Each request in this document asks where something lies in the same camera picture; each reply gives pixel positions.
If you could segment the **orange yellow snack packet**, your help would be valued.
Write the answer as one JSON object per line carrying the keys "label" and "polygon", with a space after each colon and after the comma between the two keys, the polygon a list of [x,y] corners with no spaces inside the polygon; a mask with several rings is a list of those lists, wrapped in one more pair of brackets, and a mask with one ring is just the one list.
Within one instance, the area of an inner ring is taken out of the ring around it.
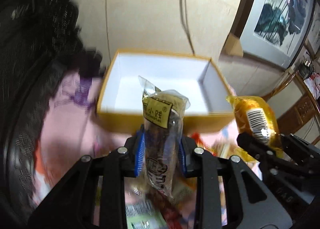
{"label": "orange yellow snack packet", "polygon": [[239,133],[247,133],[270,147],[276,156],[284,155],[277,119],[271,107],[258,96],[227,96],[233,108]]}

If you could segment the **brown snack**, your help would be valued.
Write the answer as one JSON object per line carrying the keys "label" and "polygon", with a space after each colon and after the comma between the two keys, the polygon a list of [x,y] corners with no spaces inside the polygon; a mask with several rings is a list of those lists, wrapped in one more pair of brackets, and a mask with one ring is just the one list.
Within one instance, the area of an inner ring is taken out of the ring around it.
{"label": "brown snack", "polygon": [[143,77],[144,173],[150,186],[171,196],[172,183],[183,133],[187,97],[176,90],[162,91]]}

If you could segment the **cardboard corner protector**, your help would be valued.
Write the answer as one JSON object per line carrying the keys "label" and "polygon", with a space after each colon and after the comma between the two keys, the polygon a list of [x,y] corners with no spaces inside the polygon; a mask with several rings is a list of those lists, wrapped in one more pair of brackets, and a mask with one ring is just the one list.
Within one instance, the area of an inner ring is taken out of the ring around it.
{"label": "cardboard corner protector", "polygon": [[243,57],[244,51],[242,49],[240,39],[234,34],[229,33],[223,45],[222,54],[227,56]]}

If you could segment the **framed ink painting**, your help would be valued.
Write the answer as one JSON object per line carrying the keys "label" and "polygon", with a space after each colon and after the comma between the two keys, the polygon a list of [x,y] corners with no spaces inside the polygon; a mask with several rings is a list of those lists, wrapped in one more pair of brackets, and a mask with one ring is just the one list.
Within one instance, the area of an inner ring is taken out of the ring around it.
{"label": "framed ink painting", "polygon": [[287,69],[307,38],[315,7],[316,0],[241,0],[233,34],[244,54]]}

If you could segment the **wooden chair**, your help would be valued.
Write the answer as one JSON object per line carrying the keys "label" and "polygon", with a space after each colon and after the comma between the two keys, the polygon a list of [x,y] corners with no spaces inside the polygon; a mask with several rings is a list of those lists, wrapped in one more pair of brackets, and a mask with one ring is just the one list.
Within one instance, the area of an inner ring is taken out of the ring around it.
{"label": "wooden chair", "polygon": [[273,109],[282,134],[295,134],[319,146],[319,104],[298,71],[287,72],[263,99]]}

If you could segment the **pink floral tablecloth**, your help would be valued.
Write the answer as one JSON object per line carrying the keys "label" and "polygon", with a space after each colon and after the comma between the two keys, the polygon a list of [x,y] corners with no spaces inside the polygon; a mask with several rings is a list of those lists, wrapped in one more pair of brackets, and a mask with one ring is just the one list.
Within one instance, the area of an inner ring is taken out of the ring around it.
{"label": "pink floral tablecloth", "polygon": [[[80,101],[73,96],[84,85],[84,94],[80,92]],[[102,157],[110,151],[123,146],[129,134],[111,133],[99,125],[95,116],[95,103],[102,85],[102,78],[82,78],[71,72],[65,75],[56,94],[49,100],[40,138],[35,146],[34,192],[32,201],[37,207],[63,175],[83,155]],[[233,120],[218,133],[191,135],[200,140],[206,149],[217,153],[219,157],[240,154],[236,142],[239,135]],[[195,190],[191,182],[182,183],[178,179],[177,194],[170,200],[174,211],[161,211],[169,228],[193,228],[195,211]]]}

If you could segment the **yellow cardboard box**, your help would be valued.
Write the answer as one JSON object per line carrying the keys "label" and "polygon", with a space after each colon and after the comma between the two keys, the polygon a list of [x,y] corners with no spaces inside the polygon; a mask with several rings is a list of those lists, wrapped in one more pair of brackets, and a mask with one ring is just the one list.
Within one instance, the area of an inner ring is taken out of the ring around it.
{"label": "yellow cardboard box", "polygon": [[105,129],[132,134],[143,123],[142,80],[161,91],[176,90],[189,100],[183,131],[214,133],[234,118],[227,102],[231,91],[209,57],[190,54],[119,49],[106,72],[97,102]]}

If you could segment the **dark carved wooden furniture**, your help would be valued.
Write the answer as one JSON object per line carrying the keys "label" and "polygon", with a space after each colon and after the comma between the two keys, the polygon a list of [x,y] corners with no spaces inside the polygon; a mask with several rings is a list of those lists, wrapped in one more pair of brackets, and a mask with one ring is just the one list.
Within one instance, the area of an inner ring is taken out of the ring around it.
{"label": "dark carved wooden furniture", "polygon": [[1,223],[25,226],[36,205],[36,140],[64,74],[100,73],[72,0],[1,0]]}

